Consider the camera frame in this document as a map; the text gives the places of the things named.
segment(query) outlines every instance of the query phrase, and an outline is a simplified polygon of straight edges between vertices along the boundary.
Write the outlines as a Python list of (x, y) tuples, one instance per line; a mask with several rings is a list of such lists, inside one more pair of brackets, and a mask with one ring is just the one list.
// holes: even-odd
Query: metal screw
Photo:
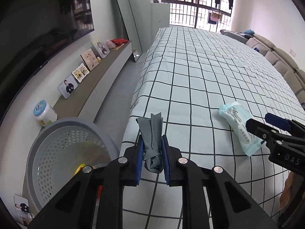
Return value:
[(215, 171), (216, 173), (221, 173), (223, 170), (224, 170), (224, 169), (222, 169), (220, 166), (214, 167), (214, 171)]
[(85, 166), (82, 170), (84, 173), (89, 173), (90, 171), (92, 171), (92, 168), (91, 166)]
[(120, 164), (124, 164), (124, 163), (127, 162), (127, 158), (126, 158), (126, 157), (120, 157), (120, 158), (118, 159), (118, 162), (119, 162)]
[(178, 159), (178, 162), (181, 163), (181, 164), (186, 164), (188, 162), (188, 160), (184, 157), (181, 157)]

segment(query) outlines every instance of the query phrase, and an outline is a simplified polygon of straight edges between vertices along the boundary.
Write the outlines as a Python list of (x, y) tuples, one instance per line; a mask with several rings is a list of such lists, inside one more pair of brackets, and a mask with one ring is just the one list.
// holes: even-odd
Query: beige sofa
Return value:
[(263, 56), (265, 56), (268, 51), (272, 51), (272, 49), (276, 47), (270, 40), (267, 40), (258, 34), (254, 34), (254, 37), (246, 42), (246, 45), (252, 49), (257, 48), (259, 53)]
[(296, 62), (282, 49), (274, 48), (267, 52), (265, 58), (285, 79), (295, 96), (305, 108), (305, 72), (299, 69)]
[(246, 42), (252, 49), (257, 48), (290, 86), (295, 96), (305, 109), (305, 72), (299, 69), (296, 62), (288, 53), (277, 48), (270, 40), (254, 34), (254, 37)]

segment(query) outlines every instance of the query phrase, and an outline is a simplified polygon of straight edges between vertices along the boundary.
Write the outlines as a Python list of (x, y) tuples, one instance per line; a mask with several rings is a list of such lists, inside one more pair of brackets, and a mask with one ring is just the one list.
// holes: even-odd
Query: blue gripper pad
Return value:
[(137, 185), (140, 183), (141, 173), (142, 173), (142, 162), (143, 162), (143, 152), (144, 152), (144, 142), (142, 137), (139, 139), (140, 149), (138, 154), (137, 164), (135, 165), (135, 182)]
[(279, 116), (276, 116), (274, 114), (267, 113), (265, 115), (265, 121), (277, 128), (280, 128), (283, 131), (291, 130), (291, 125), (290, 125), (289, 121), (287, 121)]
[(162, 136), (162, 140), (161, 140), (161, 154), (163, 159), (165, 181), (167, 185), (170, 185), (170, 164), (167, 156), (167, 150), (165, 147), (164, 136)]

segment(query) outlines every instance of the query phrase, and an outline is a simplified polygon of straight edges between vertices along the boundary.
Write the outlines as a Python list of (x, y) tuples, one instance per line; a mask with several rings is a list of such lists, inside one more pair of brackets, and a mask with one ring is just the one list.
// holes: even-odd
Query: television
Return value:
[(31, 77), (58, 52), (92, 31), (90, 0), (2, 0), (0, 125)]

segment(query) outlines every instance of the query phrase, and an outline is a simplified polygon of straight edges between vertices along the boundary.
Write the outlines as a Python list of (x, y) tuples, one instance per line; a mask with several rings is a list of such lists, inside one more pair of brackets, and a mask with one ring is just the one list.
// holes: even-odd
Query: red cloth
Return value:
[(117, 44), (117, 45), (121, 45), (121, 44), (124, 44), (124, 43), (127, 43), (128, 42), (128, 40), (126, 40), (126, 39), (122, 39), (122, 38), (120, 38), (120, 39), (114, 39), (114, 40), (111, 40), (114, 44)]

